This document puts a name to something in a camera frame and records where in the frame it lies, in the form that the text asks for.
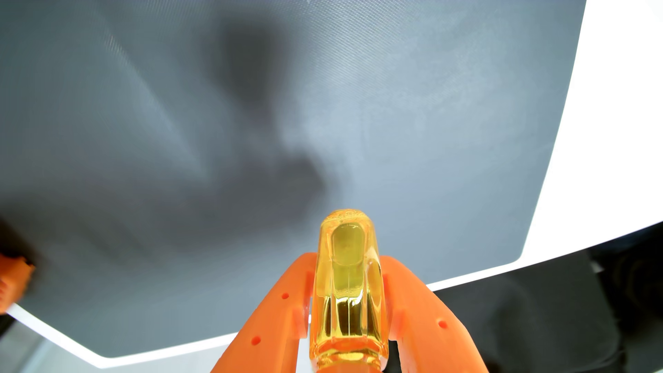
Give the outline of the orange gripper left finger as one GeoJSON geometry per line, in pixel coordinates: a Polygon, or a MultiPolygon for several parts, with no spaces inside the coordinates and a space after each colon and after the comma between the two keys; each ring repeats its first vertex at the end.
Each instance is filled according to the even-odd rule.
{"type": "Polygon", "coordinates": [[[295,372],[308,335],[316,254],[297,258],[253,311],[212,372],[295,372]]]}

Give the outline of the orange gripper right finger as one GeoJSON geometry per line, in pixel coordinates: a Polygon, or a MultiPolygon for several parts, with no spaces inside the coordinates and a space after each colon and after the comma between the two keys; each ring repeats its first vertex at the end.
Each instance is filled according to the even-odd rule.
{"type": "Polygon", "coordinates": [[[466,327],[424,282],[390,256],[381,271],[402,372],[488,372],[466,327]]]}

